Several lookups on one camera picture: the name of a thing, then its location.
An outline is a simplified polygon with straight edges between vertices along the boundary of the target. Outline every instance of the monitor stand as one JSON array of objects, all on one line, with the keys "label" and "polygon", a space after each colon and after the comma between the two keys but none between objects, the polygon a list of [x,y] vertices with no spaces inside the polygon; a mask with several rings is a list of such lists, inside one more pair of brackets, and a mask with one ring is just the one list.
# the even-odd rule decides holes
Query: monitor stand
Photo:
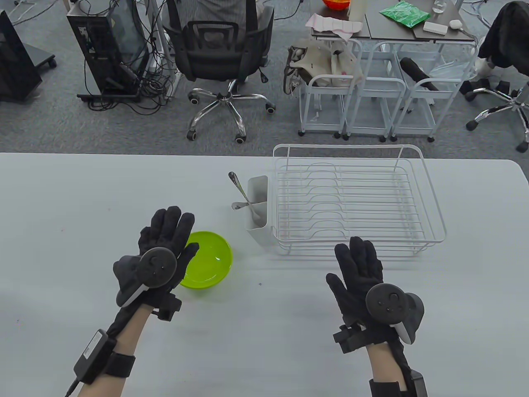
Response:
[{"label": "monitor stand", "polygon": [[40,48],[30,46],[29,44],[24,43],[24,48],[31,58],[31,61],[38,69],[44,64],[48,64],[50,68],[54,69],[57,67],[57,61],[55,60],[55,55]]}]

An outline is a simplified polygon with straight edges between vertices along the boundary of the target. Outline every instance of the table surface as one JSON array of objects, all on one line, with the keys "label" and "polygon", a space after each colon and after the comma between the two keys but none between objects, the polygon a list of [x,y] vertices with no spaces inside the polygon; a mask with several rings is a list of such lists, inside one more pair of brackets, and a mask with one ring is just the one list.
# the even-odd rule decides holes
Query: table surface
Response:
[{"label": "table surface", "polygon": [[[523,395],[529,186],[507,160],[427,160],[448,236],[385,280],[424,301],[406,347],[430,397]],[[344,355],[325,274],[334,261],[278,260],[244,231],[243,185],[272,158],[0,154],[0,395],[64,395],[73,365],[117,307],[112,263],[134,255],[156,209],[178,204],[195,230],[232,245],[228,277],[177,287],[171,323],[146,326],[124,397],[370,396],[364,350]]]},{"label": "table surface", "polygon": [[[451,0],[447,1],[446,10],[439,16],[434,15],[432,12],[432,6],[434,0],[410,0],[409,3],[417,6],[423,11],[426,11],[432,15],[428,20],[430,22],[444,24],[448,26],[448,23],[452,19],[459,19],[463,22],[463,27],[468,31],[466,24],[461,18],[459,11]],[[396,4],[396,0],[371,0],[368,2],[368,9],[366,12],[367,26],[364,24],[364,28],[358,33],[353,35],[353,38],[373,40],[388,40],[388,41],[431,41],[431,40],[443,40],[443,41],[472,41],[467,35],[462,32],[455,32],[448,29],[446,35],[441,36],[435,33],[428,33],[423,31],[423,24],[420,23],[413,29],[409,29],[400,23],[392,21],[390,18],[382,15],[380,11],[385,8],[391,7]],[[317,13],[321,16],[330,16],[336,19],[347,19],[347,10],[344,11],[333,11],[329,9],[322,0],[311,0],[311,15]],[[336,35],[332,32],[318,33],[313,31],[312,35],[315,37],[335,37]]]},{"label": "table surface", "polygon": [[[343,11],[334,11],[331,10],[329,7],[327,7],[322,0],[311,0],[311,15],[318,14],[323,17],[331,17],[339,20],[348,20],[347,17],[347,10]],[[311,34],[314,37],[319,38],[326,38],[326,37],[336,37],[336,34],[333,32],[316,32],[314,29],[311,28]],[[354,39],[370,39],[371,34],[369,33],[369,26],[366,20],[366,17],[364,17],[364,22],[362,26],[362,30],[358,33],[355,33],[353,35]]]},{"label": "table surface", "polygon": [[[442,14],[436,14],[432,11],[433,3],[435,0],[407,0],[410,4],[413,4],[422,11],[428,12],[431,17],[428,18],[428,21],[433,23],[438,23],[440,25],[446,25],[454,19],[458,19],[462,22],[463,28],[465,31],[469,31],[467,24],[464,22],[463,18],[459,14],[458,9],[455,7],[455,4],[452,0],[446,0],[446,10]],[[417,37],[418,40],[443,40],[443,41],[473,41],[470,37],[459,30],[453,30],[448,28],[448,32],[445,35],[441,36],[440,34],[429,33],[423,30],[423,23],[420,23],[413,28],[413,34]]]}]

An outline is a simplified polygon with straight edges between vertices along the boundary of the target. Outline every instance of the white mouse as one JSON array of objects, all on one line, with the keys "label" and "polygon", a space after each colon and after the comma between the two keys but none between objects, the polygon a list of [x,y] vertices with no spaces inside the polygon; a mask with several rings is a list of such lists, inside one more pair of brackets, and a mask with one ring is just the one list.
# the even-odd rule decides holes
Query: white mouse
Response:
[{"label": "white mouse", "polygon": [[448,25],[450,26],[450,29],[454,30],[461,30],[463,28],[463,22],[458,19],[452,19]]}]

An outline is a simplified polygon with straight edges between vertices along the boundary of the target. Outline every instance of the computer tower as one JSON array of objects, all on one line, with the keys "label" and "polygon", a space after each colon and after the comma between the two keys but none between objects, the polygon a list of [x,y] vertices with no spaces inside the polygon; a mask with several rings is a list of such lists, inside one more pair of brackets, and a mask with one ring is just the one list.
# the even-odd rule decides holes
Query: computer tower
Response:
[{"label": "computer tower", "polygon": [[5,11],[0,11],[0,100],[25,100],[42,79]]},{"label": "computer tower", "polygon": [[139,96],[149,47],[135,0],[81,0],[67,17],[101,97]]}]

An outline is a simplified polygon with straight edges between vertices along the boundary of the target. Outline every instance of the black stand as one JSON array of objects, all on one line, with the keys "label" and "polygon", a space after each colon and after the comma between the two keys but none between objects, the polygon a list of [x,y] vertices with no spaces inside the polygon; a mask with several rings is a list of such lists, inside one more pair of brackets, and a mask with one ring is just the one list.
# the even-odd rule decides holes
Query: black stand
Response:
[{"label": "black stand", "polygon": [[26,52],[30,56],[31,61],[37,69],[44,64],[48,64],[52,69],[57,67],[57,61],[55,61],[54,54],[41,50],[40,48],[30,46],[29,44],[24,44],[24,48],[26,49]]},{"label": "black stand", "polygon": [[96,80],[85,65],[84,83],[80,88],[80,93],[77,94],[78,98],[81,98],[83,102],[102,102],[102,101],[130,101],[139,102],[141,101],[140,89],[134,94],[122,94],[116,91],[112,92],[101,92],[97,86]]}]

